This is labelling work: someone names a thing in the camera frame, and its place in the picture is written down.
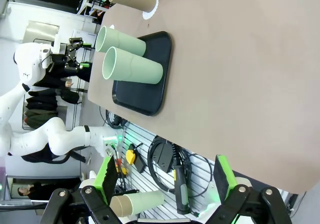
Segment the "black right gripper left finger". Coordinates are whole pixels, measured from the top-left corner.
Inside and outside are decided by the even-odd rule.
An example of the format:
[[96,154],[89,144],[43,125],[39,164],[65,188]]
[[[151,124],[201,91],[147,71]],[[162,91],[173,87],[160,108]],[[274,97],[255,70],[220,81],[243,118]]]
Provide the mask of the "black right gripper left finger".
[[77,224],[91,217],[96,224],[120,224],[110,203],[118,179],[115,159],[107,156],[93,181],[75,192],[57,188],[51,195],[44,213],[44,224]]

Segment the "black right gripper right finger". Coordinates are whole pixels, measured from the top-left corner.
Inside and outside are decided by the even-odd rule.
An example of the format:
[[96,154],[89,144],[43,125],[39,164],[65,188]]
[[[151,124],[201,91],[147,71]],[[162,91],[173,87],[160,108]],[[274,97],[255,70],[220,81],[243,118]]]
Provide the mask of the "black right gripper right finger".
[[208,224],[231,224],[240,216],[250,217],[255,224],[292,223],[279,190],[267,186],[257,191],[239,184],[226,156],[215,157],[213,177],[221,205]]

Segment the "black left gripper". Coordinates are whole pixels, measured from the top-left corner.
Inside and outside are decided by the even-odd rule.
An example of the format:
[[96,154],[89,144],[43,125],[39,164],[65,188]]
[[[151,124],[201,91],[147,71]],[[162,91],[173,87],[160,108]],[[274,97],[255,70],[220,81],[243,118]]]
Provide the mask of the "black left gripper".
[[66,56],[67,49],[76,51],[80,48],[91,49],[90,43],[85,43],[82,37],[72,37],[69,39],[69,48],[67,44],[61,44],[58,54],[51,54],[52,71],[79,71],[90,67],[89,61],[78,62],[75,56]]

